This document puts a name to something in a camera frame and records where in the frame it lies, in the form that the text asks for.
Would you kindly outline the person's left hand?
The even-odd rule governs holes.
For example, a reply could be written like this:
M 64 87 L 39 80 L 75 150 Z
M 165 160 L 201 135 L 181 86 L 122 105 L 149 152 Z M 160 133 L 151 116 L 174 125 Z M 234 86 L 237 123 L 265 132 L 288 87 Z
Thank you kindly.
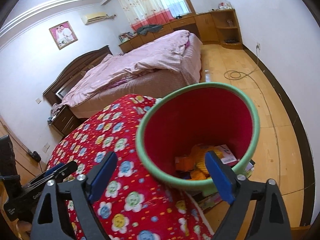
M 17 231 L 23 240 L 30 240 L 32 224 L 22 220 L 17 221 Z

